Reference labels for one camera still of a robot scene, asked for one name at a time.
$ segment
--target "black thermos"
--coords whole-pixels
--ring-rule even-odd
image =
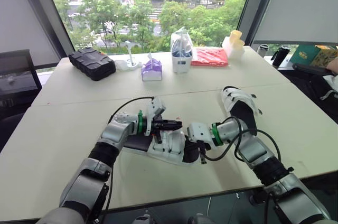
[[[278,50],[273,55],[273,57],[271,58],[271,60],[274,60],[273,66],[275,68],[278,68],[289,52],[290,52],[289,46],[282,45],[281,47],[279,47]]]

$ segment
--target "person's hand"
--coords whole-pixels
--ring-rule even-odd
[[[338,57],[332,60],[326,68],[338,74]]]

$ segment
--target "yellow cup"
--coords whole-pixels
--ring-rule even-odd
[[[240,39],[242,36],[242,32],[240,32],[239,30],[233,30],[230,32],[230,38],[229,41],[232,44],[235,40]]]
[[[244,46],[244,41],[243,40],[240,40],[240,39],[237,39],[235,40],[233,43],[232,43],[232,47],[235,49],[235,50],[239,50],[241,49],[243,46]]]

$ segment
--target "green book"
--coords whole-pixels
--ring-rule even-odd
[[[290,62],[309,65],[320,50],[320,48],[314,45],[299,45]]]

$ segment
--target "purple tissue box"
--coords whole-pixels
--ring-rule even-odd
[[[149,60],[142,66],[141,75],[143,81],[162,80],[162,64],[156,59]]]

